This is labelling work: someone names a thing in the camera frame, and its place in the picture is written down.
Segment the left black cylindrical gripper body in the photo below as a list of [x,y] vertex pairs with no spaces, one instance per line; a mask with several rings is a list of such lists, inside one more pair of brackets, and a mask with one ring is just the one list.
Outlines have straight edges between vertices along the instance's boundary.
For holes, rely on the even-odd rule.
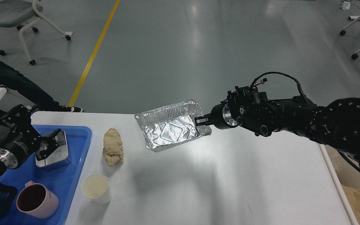
[[37,137],[9,133],[0,139],[0,165],[7,169],[17,169],[39,148]]

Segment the right black cylindrical gripper body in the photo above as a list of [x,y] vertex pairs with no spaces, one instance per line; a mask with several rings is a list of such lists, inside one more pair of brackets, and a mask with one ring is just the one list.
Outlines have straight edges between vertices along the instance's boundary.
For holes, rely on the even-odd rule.
[[238,122],[231,116],[230,108],[227,103],[217,104],[212,108],[210,113],[210,123],[221,130],[236,128],[238,126]]

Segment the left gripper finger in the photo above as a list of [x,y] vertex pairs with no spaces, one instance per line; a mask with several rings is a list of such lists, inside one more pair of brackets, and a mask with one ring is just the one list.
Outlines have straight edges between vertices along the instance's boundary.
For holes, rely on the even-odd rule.
[[30,138],[38,138],[40,134],[31,124],[31,115],[39,108],[39,104],[30,108],[19,104],[4,114],[0,121],[9,127],[11,132]]
[[47,136],[38,136],[36,140],[39,142],[39,150],[36,151],[36,160],[41,161],[48,158],[58,148],[56,142],[57,135],[61,132],[61,129],[56,129]]

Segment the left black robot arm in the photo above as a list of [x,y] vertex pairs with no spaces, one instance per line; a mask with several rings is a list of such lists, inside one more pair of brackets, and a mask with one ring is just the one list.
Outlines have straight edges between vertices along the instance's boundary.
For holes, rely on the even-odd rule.
[[[0,139],[0,176],[9,169],[18,169],[33,154],[37,161],[45,160],[60,146],[60,128],[41,135],[32,126],[31,115],[37,109],[40,109],[39,104],[32,108],[19,104],[0,118],[10,129]],[[0,210],[9,207],[17,192],[17,188],[0,182]]]

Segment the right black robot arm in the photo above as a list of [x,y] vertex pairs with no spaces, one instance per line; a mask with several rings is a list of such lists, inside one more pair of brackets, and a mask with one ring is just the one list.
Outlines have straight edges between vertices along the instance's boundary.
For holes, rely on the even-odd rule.
[[196,126],[214,125],[222,130],[239,126],[263,137],[288,131],[333,147],[360,172],[360,98],[342,98],[318,106],[306,97],[296,78],[281,72],[274,74],[292,79],[299,95],[268,99],[266,92],[258,90],[258,85],[267,81],[266,72],[251,85],[228,91],[226,99],[211,113],[194,119]]

